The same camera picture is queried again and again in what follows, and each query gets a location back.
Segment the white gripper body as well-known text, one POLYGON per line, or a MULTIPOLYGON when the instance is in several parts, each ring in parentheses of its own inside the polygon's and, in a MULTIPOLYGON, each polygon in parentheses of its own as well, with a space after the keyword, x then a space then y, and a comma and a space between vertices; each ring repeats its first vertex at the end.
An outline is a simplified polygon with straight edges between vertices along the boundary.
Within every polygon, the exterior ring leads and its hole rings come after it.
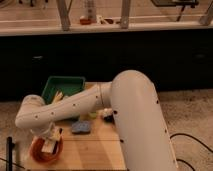
POLYGON ((62 129, 59 126, 56 126, 54 123, 51 123, 48 128, 41 133, 40 137, 52 141, 59 141, 61 138, 61 133, 62 129))

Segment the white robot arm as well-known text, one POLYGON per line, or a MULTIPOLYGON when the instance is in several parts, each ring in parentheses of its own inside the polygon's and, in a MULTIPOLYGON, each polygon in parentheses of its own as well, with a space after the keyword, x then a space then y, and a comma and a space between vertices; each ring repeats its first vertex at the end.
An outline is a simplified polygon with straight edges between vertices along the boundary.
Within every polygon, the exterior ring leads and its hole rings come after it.
POLYGON ((111 82, 47 105, 38 95, 26 96, 15 125, 49 137, 56 121, 110 108, 128 171, 178 171, 175 153, 153 82, 126 70, 111 82))

